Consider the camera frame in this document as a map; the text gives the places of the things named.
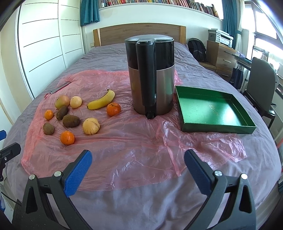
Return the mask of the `yellow banana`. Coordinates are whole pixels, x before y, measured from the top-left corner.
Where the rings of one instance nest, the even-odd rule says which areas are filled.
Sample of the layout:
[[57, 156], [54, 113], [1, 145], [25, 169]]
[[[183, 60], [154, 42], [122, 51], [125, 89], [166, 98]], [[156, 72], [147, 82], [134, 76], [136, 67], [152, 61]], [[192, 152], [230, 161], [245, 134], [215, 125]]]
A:
[[87, 104], [87, 108], [89, 110], [97, 110], [102, 107], [105, 107], [113, 101], [114, 97], [115, 97], [115, 92], [113, 90], [108, 90], [103, 97], [89, 102]]

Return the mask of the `black and copper kettle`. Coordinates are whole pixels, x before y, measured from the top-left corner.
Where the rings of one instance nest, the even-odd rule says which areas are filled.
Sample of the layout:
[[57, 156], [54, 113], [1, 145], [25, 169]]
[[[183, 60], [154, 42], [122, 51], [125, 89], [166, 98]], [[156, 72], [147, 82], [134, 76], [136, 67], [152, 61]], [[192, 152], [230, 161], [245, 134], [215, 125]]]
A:
[[145, 34], [125, 39], [134, 110], [153, 119], [170, 112], [174, 94], [174, 38]]

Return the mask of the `grey office chair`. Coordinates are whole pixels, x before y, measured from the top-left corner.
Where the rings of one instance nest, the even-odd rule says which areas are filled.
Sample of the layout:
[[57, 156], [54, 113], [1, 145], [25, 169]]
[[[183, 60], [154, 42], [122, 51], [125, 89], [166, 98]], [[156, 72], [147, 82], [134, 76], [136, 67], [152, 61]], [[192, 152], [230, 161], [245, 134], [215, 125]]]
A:
[[268, 128], [271, 128], [276, 117], [272, 100], [278, 84], [278, 76], [273, 67], [263, 59], [252, 58], [249, 80], [243, 95], [261, 117], [270, 119]]

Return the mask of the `dark blue bag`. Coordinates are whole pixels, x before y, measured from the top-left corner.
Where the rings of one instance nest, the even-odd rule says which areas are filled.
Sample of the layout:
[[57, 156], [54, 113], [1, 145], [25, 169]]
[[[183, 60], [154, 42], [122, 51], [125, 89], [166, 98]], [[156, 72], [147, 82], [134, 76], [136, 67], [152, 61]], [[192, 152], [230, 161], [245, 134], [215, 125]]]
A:
[[232, 76], [230, 78], [229, 83], [237, 90], [239, 90], [242, 86], [243, 82], [243, 70], [240, 65], [236, 68], [233, 68]]

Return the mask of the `teal curtain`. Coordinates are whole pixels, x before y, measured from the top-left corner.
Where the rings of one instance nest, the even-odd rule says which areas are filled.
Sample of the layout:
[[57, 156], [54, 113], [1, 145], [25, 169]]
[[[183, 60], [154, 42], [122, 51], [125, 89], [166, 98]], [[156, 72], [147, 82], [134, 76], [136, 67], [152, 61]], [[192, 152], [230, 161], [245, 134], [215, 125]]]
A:
[[243, 1], [223, 0], [223, 30], [233, 37], [232, 48], [239, 48], [241, 39], [241, 15]]
[[85, 26], [100, 21], [98, 0], [82, 0], [80, 7], [80, 23]]

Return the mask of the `large brown kiwi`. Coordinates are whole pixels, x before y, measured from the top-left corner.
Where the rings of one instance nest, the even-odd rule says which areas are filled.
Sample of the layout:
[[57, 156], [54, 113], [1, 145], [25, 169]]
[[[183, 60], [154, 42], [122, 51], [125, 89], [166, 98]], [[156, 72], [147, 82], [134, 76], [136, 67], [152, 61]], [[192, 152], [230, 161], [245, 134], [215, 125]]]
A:
[[79, 126], [80, 122], [81, 120], [79, 117], [71, 114], [65, 115], [62, 119], [64, 127], [77, 127]]

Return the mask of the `black backpack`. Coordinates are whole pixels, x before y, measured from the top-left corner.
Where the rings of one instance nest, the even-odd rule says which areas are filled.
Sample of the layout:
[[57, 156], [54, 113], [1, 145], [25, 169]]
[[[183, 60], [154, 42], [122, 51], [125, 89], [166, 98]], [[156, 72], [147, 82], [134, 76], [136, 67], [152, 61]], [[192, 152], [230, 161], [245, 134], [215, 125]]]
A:
[[198, 62], [206, 62], [206, 48], [201, 40], [197, 38], [191, 38], [188, 40], [187, 46], [195, 60]]

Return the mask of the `wooden headboard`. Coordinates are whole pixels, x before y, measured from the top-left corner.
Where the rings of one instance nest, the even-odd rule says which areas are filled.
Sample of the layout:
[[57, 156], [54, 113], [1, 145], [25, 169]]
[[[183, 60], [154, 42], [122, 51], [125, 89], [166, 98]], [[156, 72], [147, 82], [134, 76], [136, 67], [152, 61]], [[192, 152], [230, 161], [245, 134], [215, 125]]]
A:
[[93, 30], [92, 47], [123, 43], [125, 39], [146, 34], [167, 35], [176, 42], [186, 44], [186, 27], [174, 24], [135, 23], [121, 24]]

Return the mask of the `green metal tray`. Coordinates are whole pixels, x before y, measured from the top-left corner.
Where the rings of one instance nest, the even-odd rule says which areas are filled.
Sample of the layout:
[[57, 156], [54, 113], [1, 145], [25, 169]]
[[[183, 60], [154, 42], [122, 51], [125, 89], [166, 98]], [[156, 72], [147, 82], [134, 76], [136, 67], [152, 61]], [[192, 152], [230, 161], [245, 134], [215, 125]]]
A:
[[180, 129], [183, 132], [252, 134], [253, 120], [230, 93], [176, 86]]

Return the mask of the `tangerine front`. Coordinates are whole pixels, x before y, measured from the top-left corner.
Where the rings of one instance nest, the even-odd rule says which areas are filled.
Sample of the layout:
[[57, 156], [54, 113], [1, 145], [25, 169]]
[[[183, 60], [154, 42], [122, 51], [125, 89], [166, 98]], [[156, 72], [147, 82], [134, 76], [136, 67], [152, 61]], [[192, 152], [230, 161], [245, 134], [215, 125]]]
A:
[[64, 131], [60, 135], [60, 141], [64, 145], [72, 145], [75, 142], [75, 135], [72, 132]]

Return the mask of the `teal curtain left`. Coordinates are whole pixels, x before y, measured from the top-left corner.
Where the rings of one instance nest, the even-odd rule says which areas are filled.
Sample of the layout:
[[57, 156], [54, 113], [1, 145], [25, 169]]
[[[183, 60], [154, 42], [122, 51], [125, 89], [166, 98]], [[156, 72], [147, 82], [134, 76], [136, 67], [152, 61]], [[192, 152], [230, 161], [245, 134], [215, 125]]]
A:
[[98, 0], [82, 0], [80, 7], [80, 23], [85, 26], [100, 21]]

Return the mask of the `pink plastic sheet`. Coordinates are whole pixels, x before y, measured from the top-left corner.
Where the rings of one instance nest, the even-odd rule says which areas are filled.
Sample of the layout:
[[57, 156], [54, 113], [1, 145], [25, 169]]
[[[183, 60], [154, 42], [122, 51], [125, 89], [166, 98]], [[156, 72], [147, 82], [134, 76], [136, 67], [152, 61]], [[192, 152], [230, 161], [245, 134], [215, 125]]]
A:
[[[183, 155], [187, 149], [193, 149], [213, 169], [247, 156], [242, 141], [234, 134], [182, 132], [176, 107], [151, 120], [136, 113], [127, 71], [85, 70], [61, 78], [59, 85], [68, 81], [68, 86], [43, 98], [36, 109], [21, 159], [29, 174], [48, 177], [65, 169], [86, 149], [91, 151], [93, 161], [79, 189], [111, 191], [179, 177], [186, 168]], [[97, 110], [87, 108], [89, 102], [103, 97], [108, 90], [115, 92], [111, 103], [120, 104], [119, 114], [108, 116], [107, 106]], [[50, 121], [54, 134], [44, 134], [44, 112], [54, 109], [61, 95], [82, 98], [83, 104], [69, 113], [81, 121], [96, 118], [100, 123], [96, 134], [86, 135], [82, 126], [70, 128], [75, 142], [66, 146], [60, 141], [66, 128], [56, 118]]]

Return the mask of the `cracked pale yellow fruit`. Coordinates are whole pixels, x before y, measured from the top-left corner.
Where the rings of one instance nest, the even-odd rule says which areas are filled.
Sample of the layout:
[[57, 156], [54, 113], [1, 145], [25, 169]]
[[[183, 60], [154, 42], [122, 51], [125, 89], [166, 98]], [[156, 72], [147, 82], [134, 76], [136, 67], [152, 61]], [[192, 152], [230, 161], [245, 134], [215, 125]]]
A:
[[99, 131], [100, 123], [96, 118], [90, 117], [83, 122], [82, 128], [85, 134], [93, 135]]

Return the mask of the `desk by window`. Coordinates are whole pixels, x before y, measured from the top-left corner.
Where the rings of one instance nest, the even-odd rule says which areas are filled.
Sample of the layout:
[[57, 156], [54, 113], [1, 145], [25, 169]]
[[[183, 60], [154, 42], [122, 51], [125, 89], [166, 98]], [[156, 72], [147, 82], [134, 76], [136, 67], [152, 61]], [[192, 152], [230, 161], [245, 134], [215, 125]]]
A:
[[237, 52], [234, 55], [235, 60], [237, 61], [238, 65], [241, 65], [242, 67], [246, 68], [247, 70], [251, 70], [252, 67], [252, 61], [247, 59], [243, 54]]

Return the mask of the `small tangerine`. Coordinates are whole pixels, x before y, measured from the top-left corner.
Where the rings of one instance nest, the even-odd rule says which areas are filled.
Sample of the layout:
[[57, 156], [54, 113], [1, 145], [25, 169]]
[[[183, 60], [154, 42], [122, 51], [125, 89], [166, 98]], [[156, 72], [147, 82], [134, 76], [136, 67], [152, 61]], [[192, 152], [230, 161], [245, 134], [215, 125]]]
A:
[[51, 120], [54, 116], [54, 113], [52, 110], [46, 110], [45, 113], [44, 113], [44, 118], [46, 120]]

